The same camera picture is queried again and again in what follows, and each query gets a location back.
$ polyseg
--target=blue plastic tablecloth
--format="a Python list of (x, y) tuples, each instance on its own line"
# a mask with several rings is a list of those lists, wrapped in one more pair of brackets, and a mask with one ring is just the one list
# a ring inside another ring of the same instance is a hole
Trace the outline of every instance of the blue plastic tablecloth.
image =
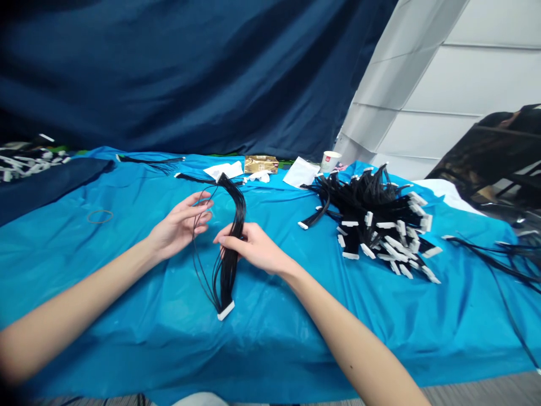
[[(87, 156), (111, 159), (115, 153), (99, 148)], [(188, 155), (178, 171), (203, 176), (201, 169), (237, 159)], [(366, 166), (358, 162), (340, 176), (349, 179)], [(297, 221), (314, 213), (319, 200), (284, 183), (284, 173), (271, 175), (268, 184), (242, 187), (246, 220), (259, 223), (365, 323), (419, 385), (533, 369), (489, 269), (465, 249), (440, 239), (460, 232), (479, 245), (515, 242), (506, 223), (452, 209), (415, 186), (429, 201), (425, 210), (434, 215), (426, 238), (444, 250), (427, 260), (442, 284), (409, 280), (364, 255), (359, 261), (342, 258), (330, 218), (307, 231), (298, 227)], [(147, 165), (118, 163), (97, 181), (0, 228), (0, 326), (111, 261), (144, 238), (175, 204), (202, 188)], [(209, 270), (218, 254), (212, 239), (234, 216), (234, 203), (225, 191), (218, 190), (214, 200), (210, 229), (198, 237), (201, 261)], [(114, 218), (89, 223), (88, 214), (100, 209), (112, 211)], [(527, 343), (541, 358), (539, 296), (507, 275), (499, 273), (498, 278)], [(188, 246), (136, 283), (25, 389), (34, 396), (99, 398), (144, 392), (160, 405), (196, 391), (212, 391), (227, 401), (265, 403), (355, 396), (307, 313), (279, 278), (241, 261), (233, 296), (235, 309), (219, 322), (199, 285)]]

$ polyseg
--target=white paper cup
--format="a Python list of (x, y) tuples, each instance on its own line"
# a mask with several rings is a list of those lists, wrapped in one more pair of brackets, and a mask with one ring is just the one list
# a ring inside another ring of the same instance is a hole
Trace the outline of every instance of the white paper cup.
[(338, 165), (338, 160), (342, 158), (342, 154), (334, 151), (325, 151), (323, 153), (323, 159), (321, 160), (321, 171), (324, 173), (331, 172), (336, 165)]

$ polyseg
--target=white paneled wall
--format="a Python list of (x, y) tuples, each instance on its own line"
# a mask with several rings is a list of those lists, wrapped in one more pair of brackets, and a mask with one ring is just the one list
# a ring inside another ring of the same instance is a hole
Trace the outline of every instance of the white paneled wall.
[(541, 0), (401, 0), (335, 149), (422, 179), (481, 117), (539, 103), (540, 69)]
[(541, 2), (472, 0), (446, 42), (541, 48)]

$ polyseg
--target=dark blue curtain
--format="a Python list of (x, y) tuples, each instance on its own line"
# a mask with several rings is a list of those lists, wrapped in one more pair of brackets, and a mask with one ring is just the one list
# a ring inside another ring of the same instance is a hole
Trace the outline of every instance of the dark blue curtain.
[(3, 131), (319, 159), (396, 0), (21, 3), (2, 25)]

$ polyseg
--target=gold foil packet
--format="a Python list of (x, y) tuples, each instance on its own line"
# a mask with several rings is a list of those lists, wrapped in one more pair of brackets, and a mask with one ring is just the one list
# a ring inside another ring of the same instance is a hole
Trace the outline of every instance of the gold foil packet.
[(278, 160), (268, 155), (247, 155), (244, 163), (244, 173), (256, 173), (260, 170), (278, 173)]

